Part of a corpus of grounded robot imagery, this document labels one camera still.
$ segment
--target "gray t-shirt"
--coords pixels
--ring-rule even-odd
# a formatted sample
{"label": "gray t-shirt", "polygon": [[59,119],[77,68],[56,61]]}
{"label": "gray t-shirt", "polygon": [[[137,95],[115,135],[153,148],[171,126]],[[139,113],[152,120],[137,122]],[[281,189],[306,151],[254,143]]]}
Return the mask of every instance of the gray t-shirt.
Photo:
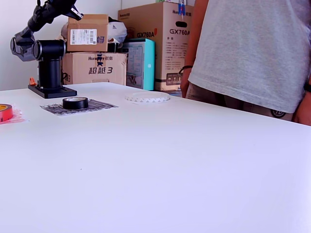
{"label": "gray t-shirt", "polygon": [[209,0],[189,81],[293,113],[310,73],[310,0]]}

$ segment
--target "man's hand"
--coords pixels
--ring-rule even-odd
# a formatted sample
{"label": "man's hand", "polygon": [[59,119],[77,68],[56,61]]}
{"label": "man's hand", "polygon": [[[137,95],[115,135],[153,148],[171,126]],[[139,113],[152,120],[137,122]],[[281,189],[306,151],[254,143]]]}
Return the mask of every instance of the man's hand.
{"label": "man's hand", "polygon": [[311,126],[311,93],[310,92],[306,93],[306,96],[304,97],[300,106],[298,107],[295,113],[295,116],[294,116],[294,122]]}
{"label": "man's hand", "polygon": [[183,74],[183,78],[181,79],[181,85],[180,85],[181,93],[183,95],[183,98],[186,97],[187,91],[188,91],[188,88],[189,88],[189,81],[188,81],[188,79],[189,79],[190,73],[191,73],[191,69],[190,68],[184,69],[184,74]]}

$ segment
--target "teal box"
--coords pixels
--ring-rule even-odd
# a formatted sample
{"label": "teal box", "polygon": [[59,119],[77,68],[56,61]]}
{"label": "teal box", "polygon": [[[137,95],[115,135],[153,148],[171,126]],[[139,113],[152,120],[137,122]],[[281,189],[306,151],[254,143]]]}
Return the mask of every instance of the teal box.
{"label": "teal box", "polygon": [[153,91],[155,88],[155,42],[149,39],[126,40],[122,52],[127,53],[126,85]]}

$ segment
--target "cardboard box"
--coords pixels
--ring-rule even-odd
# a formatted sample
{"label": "cardboard box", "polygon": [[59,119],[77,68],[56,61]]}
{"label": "cardboard box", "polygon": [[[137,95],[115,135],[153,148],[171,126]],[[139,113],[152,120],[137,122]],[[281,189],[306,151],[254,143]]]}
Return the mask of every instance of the cardboard box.
{"label": "cardboard box", "polygon": [[106,52],[108,48],[108,15],[84,15],[68,19],[68,52]]}
{"label": "cardboard box", "polygon": [[178,4],[160,2],[119,11],[119,21],[125,23],[131,38],[155,41],[155,89],[177,90],[185,64],[191,28],[192,6],[186,6],[184,16],[178,14]]}
{"label": "cardboard box", "polygon": [[64,84],[109,82],[126,85],[124,53],[67,53],[62,69]]}
{"label": "cardboard box", "polygon": [[148,39],[124,42],[122,52],[127,53],[126,85],[153,91],[155,88],[155,43]]}
{"label": "cardboard box", "polygon": [[179,4],[179,0],[156,0],[155,2],[165,2],[165,1]]}

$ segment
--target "black wristband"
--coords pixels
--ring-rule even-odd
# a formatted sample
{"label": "black wristband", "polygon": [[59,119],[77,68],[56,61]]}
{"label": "black wristband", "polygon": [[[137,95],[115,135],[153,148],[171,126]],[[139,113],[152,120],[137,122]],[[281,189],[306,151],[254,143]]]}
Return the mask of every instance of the black wristband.
{"label": "black wristband", "polygon": [[184,66],[182,67],[182,69],[179,71],[178,74],[181,74],[184,71],[184,69],[191,69],[191,68],[193,68],[193,66]]}
{"label": "black wristband", "polygon": [[309,83],[306,83],[304,89],[305,91],[311,92],[311,85]]}

